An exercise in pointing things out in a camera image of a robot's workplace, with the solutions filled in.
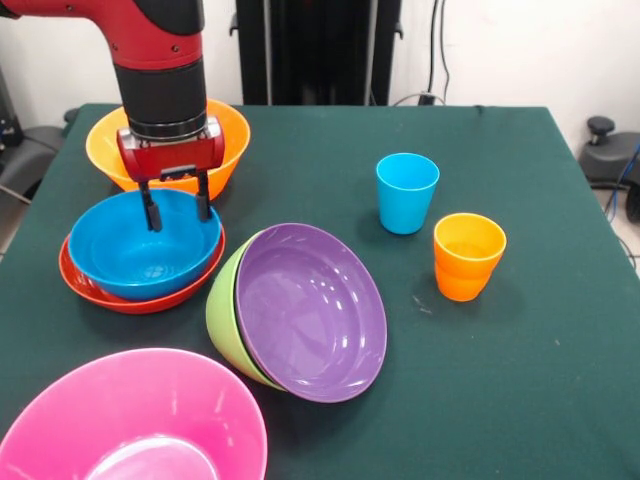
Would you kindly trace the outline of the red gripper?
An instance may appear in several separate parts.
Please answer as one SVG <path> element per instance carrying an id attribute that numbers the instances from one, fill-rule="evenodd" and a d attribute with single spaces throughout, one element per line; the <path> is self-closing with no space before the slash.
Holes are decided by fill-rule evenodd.
<path id="1" fill-rule="evenodd" d="M 148 185 L 151 180 L 197 176 L 198 217 L 201 221 L 211 218 L 207 172 L 222 165 L 225 152 L 224 133 L 216 116 L 209 116 L 206 126 L 187 139 L 151 142 L 138 138 L 129 128 L 121 128 L 117 131 L 116 141 L 127 174 L 139 183 L 150 231 L 162 230 L 159 209 Z"/>

